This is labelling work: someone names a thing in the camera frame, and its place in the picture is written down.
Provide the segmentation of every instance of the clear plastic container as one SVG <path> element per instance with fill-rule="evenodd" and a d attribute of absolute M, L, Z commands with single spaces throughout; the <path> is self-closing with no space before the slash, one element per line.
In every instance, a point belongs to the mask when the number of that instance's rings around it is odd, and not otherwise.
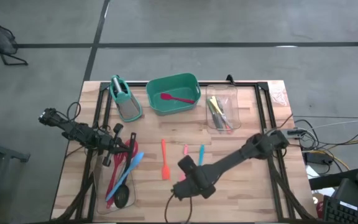
<path fill-rule="evenodd" d="M 206 118 L 208 132 L 212 134 L 231 134 L 241 127 L 235 86 L 206 87 Z"/>
<path fill-rule="evenodd" d="M 95 207 L 96 207 L 96 212 L 100 215 L 106 215 L 111 212 L 120 210 L 120 208 L 117 208 L 115 206 L 115 203 L 113 203 L 109 208 L 107 207 L 106 192 L 109 187 L 109 183 L 114 170 L 114 159 L 113 159 L 114 156 L 111 157 L 110 166 L 106 167 L 102 165 L 103 157 L 106 155 L 107 155 L 107 151 L 105 151 L 104 154 L 101 156 L 94 156 L 92 160 L 92 167 L 94 171 L 94 182 L 96 185 Z M 124 168 L 125 168 L 125 161 L 119 164 L 114 182 L 117 182 L 118 179 L 121 177 Z M 129 173 L 129 175 L 127 176 L 126 185 L 128 186 L 129 189 L 129 198 L 124 208 L 133 205 L 136 201 L 136 189 L 135 189 L 132 173 Z"/>

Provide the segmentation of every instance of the pink spatula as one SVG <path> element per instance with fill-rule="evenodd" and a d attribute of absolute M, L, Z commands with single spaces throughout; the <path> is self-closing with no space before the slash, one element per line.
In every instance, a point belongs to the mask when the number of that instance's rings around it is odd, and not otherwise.
<path fill-rule="evenodd" d="M 163 100 L 178 100 L 178 101 L 182 101 L 185 103 L 195 103 L 194 100 L 173 97 L 171 94 L 168 94 L 168 93 L 161 93 L 161 99 L 163 99 Z"/>

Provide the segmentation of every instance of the teal plastic bin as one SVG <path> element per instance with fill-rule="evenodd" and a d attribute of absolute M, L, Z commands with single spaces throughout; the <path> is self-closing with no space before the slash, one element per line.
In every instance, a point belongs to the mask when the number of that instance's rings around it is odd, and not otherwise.
<path fill-rule="evenodd" d="M 201 97 L 197 78 L 190 73 L 151 80 L 146 85 L 146 92 L 149 96 L 150 106 L 160 116 L 191 110 L 196 107 Z M 160 96 L 161 93 L 169 93 L 174 97 L 194 100 L 195 103 L 189 104 L 177 100 L 163 100 Z"/>

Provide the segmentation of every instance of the orange spatula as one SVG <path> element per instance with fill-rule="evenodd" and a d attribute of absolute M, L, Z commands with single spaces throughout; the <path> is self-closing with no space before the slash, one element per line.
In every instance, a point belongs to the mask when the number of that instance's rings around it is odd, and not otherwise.
<path fill-rule="evenodd" d="M 171 178 L 171 174 L 169 171 L 169 166 L 167 165 L 167 152 L 165 150 L 165 140 L 163 139 L 161 141 L 162 145 L 162 157 L 164 159 L 164 165 L 162 166 L 162 179 L 163 180 L 169 180 Z"/>

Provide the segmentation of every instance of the black ladle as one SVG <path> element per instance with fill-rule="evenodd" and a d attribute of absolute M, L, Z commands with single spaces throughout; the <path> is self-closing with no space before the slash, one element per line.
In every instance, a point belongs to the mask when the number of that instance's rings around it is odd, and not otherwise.
<path fill-rule="evenodd" d="M 129 152 L 127 155 L 127 161 L 126 161 L 125 169 L 124 169 L 123 173 L 125 173 L 125 171 L 128 170 L 128 168 L 131 164 L 132 157 L 134 157 L 137 154 L 139 145 L 137 144 L 135 139 L 136 139 L 136 133 L 132 133 L 131 139 L 125 142 L 125 145 L 129 146 L 129 149 L 132 149 L 132 151 Z M 117 208 L 124 208 L 125 205 L 127 205 L 127 203 L 128 203 L 129 187 L 126 185 L 126 181 L 127 181 L 127 178 L 125 178 L 122 181 L 122 184 L 118 187 L 116 193 L 114 193 L 114 195 L 113 195 L 114 204 L 116 205 Z"/>

